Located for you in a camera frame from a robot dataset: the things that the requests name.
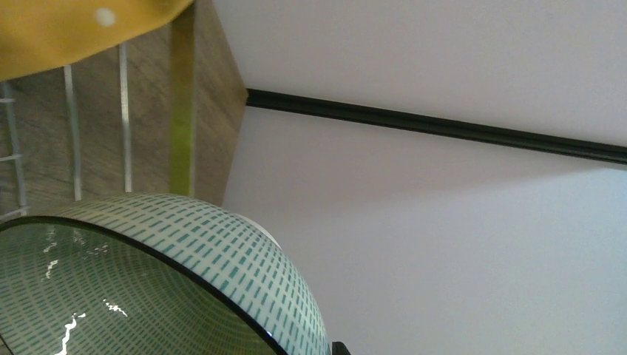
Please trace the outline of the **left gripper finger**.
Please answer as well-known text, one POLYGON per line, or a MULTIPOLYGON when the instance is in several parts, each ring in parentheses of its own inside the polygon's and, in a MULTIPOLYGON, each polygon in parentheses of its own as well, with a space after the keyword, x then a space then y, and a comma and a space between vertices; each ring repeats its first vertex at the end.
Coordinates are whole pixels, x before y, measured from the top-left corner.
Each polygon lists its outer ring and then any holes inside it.
POLYGON ((351 355, 345 343, 337 341, 332 342, 332 355, 351 355))

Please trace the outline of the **pale green small bowl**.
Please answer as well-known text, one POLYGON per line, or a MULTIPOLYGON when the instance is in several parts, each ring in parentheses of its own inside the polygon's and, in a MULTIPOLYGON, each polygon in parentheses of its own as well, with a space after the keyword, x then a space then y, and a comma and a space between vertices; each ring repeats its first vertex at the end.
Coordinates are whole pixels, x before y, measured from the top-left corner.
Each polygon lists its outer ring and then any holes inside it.
POLYGON ((294 264, 257 223, 134 193, 1 225, 12 354, 330 354, 294 264))

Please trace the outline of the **metal wire dish rack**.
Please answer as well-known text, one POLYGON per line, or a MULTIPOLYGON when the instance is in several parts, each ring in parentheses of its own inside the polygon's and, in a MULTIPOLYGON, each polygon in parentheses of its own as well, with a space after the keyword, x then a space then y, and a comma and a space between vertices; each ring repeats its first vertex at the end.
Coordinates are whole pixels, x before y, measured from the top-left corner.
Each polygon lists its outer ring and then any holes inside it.
MULTIPOLYGON (((188 7, 171 22, 170 41, 170 153, 169 191, 179 195, 194 192, 194 60, 195 60, 195 8, 188 7)), ((125 42, 118 45, 118 72, 121 99, 121 128, 123 147, 123 188, 132 192, 132 132, 129 111, 128 49, 125 42)), ((70 124, 70 152, 72 161, 72 186, 75 200, 82 198, 82 165, 78 108, 73 83, 72 67, 65 65, 64 94, 70 124)), ((1 105, 4 107, 9 133, 10 153, 1 162, 11 163, 16 178, 17 208, 1 215, 6 221, 25 216, 30 211, 24 175, 24 154, 18 141, 15 97, 7 81, 1 83, 1 105)))

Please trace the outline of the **orange plate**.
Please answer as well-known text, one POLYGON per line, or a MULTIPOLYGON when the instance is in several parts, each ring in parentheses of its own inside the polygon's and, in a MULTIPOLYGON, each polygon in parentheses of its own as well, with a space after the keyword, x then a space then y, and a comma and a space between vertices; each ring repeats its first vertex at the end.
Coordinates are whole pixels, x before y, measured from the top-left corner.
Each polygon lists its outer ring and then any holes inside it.
POLYGON ((72 64, 171 22, 172 1, 1 2, 1 80, 72 64))

